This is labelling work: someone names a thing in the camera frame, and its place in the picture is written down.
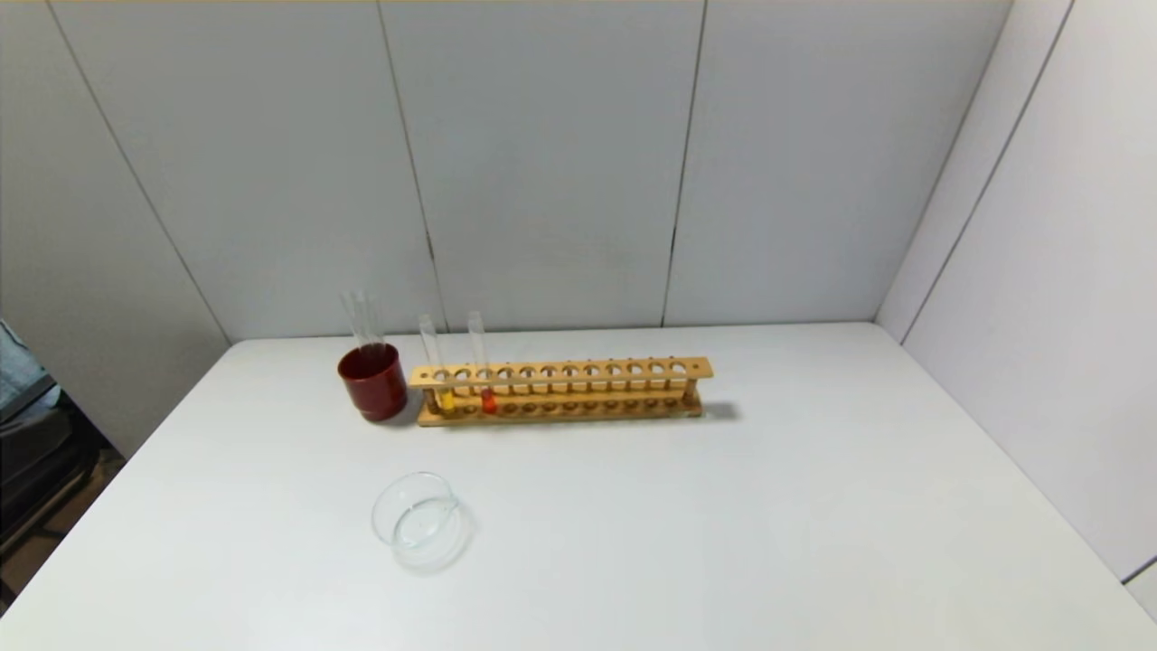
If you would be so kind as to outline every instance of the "wooden test tube rack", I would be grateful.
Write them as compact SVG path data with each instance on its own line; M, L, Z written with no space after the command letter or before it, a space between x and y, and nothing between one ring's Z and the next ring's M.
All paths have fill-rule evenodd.
M479 378L472 364L419 367L410 386L422 390L418 424L502 426L628 419L702 416L697 382L714 377L706 357L588 360L492 364L489 378ZM482 412L482 390L489 387L496 414ZM440 407L439 394L454 392L452 412Z

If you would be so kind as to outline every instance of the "glass test tube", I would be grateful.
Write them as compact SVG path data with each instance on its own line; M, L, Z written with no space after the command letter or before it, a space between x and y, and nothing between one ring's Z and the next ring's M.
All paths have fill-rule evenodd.
M482 328L482 313L480 311L471 311L467 315L466 325L470 330L470 345L474 348L474 377L489 380L491 365L486 360L486 342L482 341L482 338L486 335L486 331ZM482 412L486 414L498 414L499 404L494 400L494 391L491 387L482 387L481 397Z
M434 330L434 321L430 320L429 313L421 315L418 319L418 328L422 334L422 346L426 347L426 361L435 369L434 377L439 380L449 380L450 373L442 365L442 352L439 350L437 346L437 331ZM437 402L443 412L454 412L454 390L439 390Z

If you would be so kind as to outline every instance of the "wall panel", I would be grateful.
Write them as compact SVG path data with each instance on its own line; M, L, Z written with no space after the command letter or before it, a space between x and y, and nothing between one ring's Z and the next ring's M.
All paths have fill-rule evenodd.
M872 318L1007 10L712 1L666 324Z
M1012 3L920 228L876 317L896 341L902 342L907 336L920 305L980 199L1071 2L1020 0Z
M905 345L1119 577L1157 554L1154 24L1073 6Z
M1141 607L1149 613L1149 616L1157 622L1157 565L1135 577L1127 585L1129 593L1141 604Z
M382 7L451 325L658 325L702 2Z
M234 340L441 313L373 2L60 2L81 67Z
M227 348L44 2L0 2L0 306L125 456Z

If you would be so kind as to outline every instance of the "wall seam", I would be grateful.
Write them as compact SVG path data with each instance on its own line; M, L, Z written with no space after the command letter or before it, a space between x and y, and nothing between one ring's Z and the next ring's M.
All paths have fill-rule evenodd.
M707 3L703 0L703 12L699 19L699 45L695 47L695 69L691 77L691 103L687 105L687 132L683 139L683 164L679 165L679 187L675 197L675 221L671 223L671 250L666 256L666 284L663 287L663 311L659 315L658 327L666 327L666 303L671 296L671 272L675 269L675 242L679 231L679 212L683 209L683 184L687 178L687 154L691 150L691 125L695 114L695 95L699 93L699 64L703 58L703 35L707 32Z
M977 79L977 84L972 88L972 96L968 97L968 105L964 109L964 114L960 116L960 121L956 125L956 133L952 134L952 143L949 145L948 154L944 156L944 160L941 161L939 171L936 172L936 179L933 180L931 188L928 191L928 197L924 199L924 206L920 210L920 219L916 221L916 227L912 229L912 234L908 236L908 243L904 247L905 257L900 260L900 266L896 268L896 273L892 275L892 282L889 283L887 290L884 291L884 297L879 301L879 304L876 305L876 313L871 317L872 323L879 323L879 311L884 309L884 303L887 302L887 296L892 293L892 287L896 286L897 278L900 276L900 271L904 268L904 261L907 258L907 253L912 250L913 242L916 241L916 232L919 232L920 227L924 224L924 219L928 216L928 208L933 205L933 197L936 195L936 188L939 187L941 180L944 178L944 170L948 169L948 161L952 158L952 153L956 151L956 145L960 141L960 133L964 132L964 124L968 121L968 116L972 114L972 106L977 103L977 95L980 94L980 86L985 82L985 76L988 74L988 67L993 65L993 56L996 54L996 46L1001 44L1001 35L1004 32L1004 27L1008 25L1009 14L1011 13L1012 2L1010 1L1005 7L1004 22L1001 24L1001 31L997 32L996 38L993 39L993 46L988 50L988 59L985 60L985 69L980 73L980 77ZM914 323L916 315L913 315L912 323ZM904 332L905 336L907 336L908 331L912 328L912 323L908 323L908 328Z
M1157 565L1157 556L1154 556L1152 558L1145 561L1144 563L1141 564L1140 568L1137 568L1136 570L1133 570L1132 572L1129 572L1129 576L1127 576L1123 579L1121 579L1121 584L1122 585L1128 585L1130 580L1140 577L1141 575L1143 575L1145 572L1145 570L1148 570L1149 568L1152 568L1154 565Z
M442 281L437 274L437 259L434 257L434 237L430 236L430 224L426 219L426 199L422 198L422 185L418 180L418 161L414 160L414 148L410 143L410 124L406 121L406 109L401 105L401 88L398 86L398 73L393 67L393 52L390 51L390 36L385 29L385 13L382 12L382 2L376 1L377 21L382 25L382 43L385 45L385 62L390 67L390 82L393 84L393 99L398 104L398 118L401 119L401 135L406 141L406 155L410 156L410 171L414 176L414 191L418 192L418 212L422 217L422 230L426 232L426 247L430 256L430 266L434 268L434 290L437 291L437 302L442 308L442 323L445 332L450 332L450 312L445 309L445 296L442 293Z
M137 188L140 190L141 195L145 197L145 202L148 204L149 210L153 213L153 219L156 220L157 225L161 227L161 231L164 232L165 239L168 239L169 245L172 246L172 251L177 254L177 259L180 261L182 268L185 269L185 274L189 275L189 280L193 283L193 288L197 289L197 295L200 296L201 302L205 304L205 309L208 310L209 316L213 317L213 323L216 324L218 331L224 339L226 345L233 346L233 339L226 332L223 325L221 325L221 319L218 318L215 311L213 311L213 305L209 304L208 298L205 297L205 291L201 289L200 282L197 281L197 276L189 268L189 262L185 260L185 256L182 254L180 249L177 247L177 243L172 238L172 234L169 232L168 227L165 227L164 221L161 219L161 213L156 209L156 204L153 202L153 197L149 197L148 191L145 190L145 184L141 183L140 175L137 173L137 168L133 167L131 160L128 160L128 153L120 145L120 139L117 138L117 132L112 128L112 123L109 120L109 116L104 112L104 106L101 105L101 99L96 96L96 89L93 88L91 82L88 80L88 73L84 72L84 67L80 65L80 57L76 56L76 50L73 49L72 42L68 40L68 35L65 34L65 28L60 24L60 17L57 16L57 9L52 6L49 0L44 1L44 5L49 8L49 13L52 14L52 22L57 25L57 31L60 32L60 38L65 42L65 47L68 49L68 56L72 57L73 65L76 66L76 71L80 73L81 81L84 82L84 88L88 89L89 97L93 98L93 103L96 105L96 111L101 114L101 119L104 121L104 128L108 130L109 136L112 138L112 142L117 146L117 150L120 151L121 160L128 167L128 172L133 176L133 182L137 183Z
M985 194L988 193L988 187L993 183L993 178L996 177L996 171L1000 169L1001 163L1004 162L1004 154L1008 153L1009 146L1012 143L1012 139L1016 138L1017 130L1020 128L1020 120L1024 119L1024 114L1029 111L1029 105L1032 103L1032 98L1037 95L1037 87L1040 84L1040 80L1045 76L1045 71L1048 69L1048 62L1053 59L1053 52L1056 50L1056 44L1061 40L1061 35L1064 32L1064 25L1069 22L1069 14L1073 12L1073 5L1075 0L1069 0L1069 6L1064 9L1064 15L1061 17L1061 24L1056 28L1056 34L1053 36L1053 42L1048 44L1048 52L1045 54L1045 60L1040 65L1040 69L1037 72L1037 77L1032 80L1032 88L1029 89L1029 95L1024 99L1024 104L1020 106L1020 112L1016 116L1016 121L1012 123L1012 130L1009 131L1008 138L1004 140L1004 145L1001 147L1001 153L996 156L996 162L993 163L993 169L988 172L988 178L985 179L983 186L980 188L980 193L977 195L977 200L972 204L972 209L968 210L968 217L964 220L964 225L960 227L960 231L957 232L956 239L952 242L952 246L948 250L948 254L944 256L944 261L941 262L939 269L936 272L936 278L933 279L933 283L928 287L928 293L924 294L922 301L920 301L920 306L916 309L915 316L912 317L912 321L908 323L908 330L905 331L904 338L900 339L900 346L902 347L908 341L908 336L912 335L912 331L916 327L916 323L920 320L920 315L923 313L924 306L928 305L928 299L931 298L933 294L936 293L936 284L939 283L941 278L944 275L944 269L948 268L949 261L952 259L952 254L956 253L957 246L960 244L960 239L964 238L964 232L972 224L972 217L977 215L977 209L980 207L981 201L985 200Z

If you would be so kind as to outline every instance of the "test tube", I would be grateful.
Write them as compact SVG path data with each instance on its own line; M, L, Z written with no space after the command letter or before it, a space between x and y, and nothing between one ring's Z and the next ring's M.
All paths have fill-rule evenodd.
M470 330L470 345L474 348L474 377L491 379L491 365L486 360L486 342L482 341L486 330L482 328L482 313L471 311L466 315L466 325ZM494 391L491 387L482 387L482 412L486 414L498 414L499 404L494 400Z
M442 353L437 346L437 331L434 328L434 320L430 319L429 313L419 317L418 330L422 334L422 346L426 347L426 361L435 369L434 377L439 380L449 380L450 373L442 365ZM454 390L439 390L437 402L443 412L454 412Z
M358 348L369 361L385 358L385 342L382 341L382 311L374 294L364 289L341 291L341 305L349 318L349 330L358 340Z

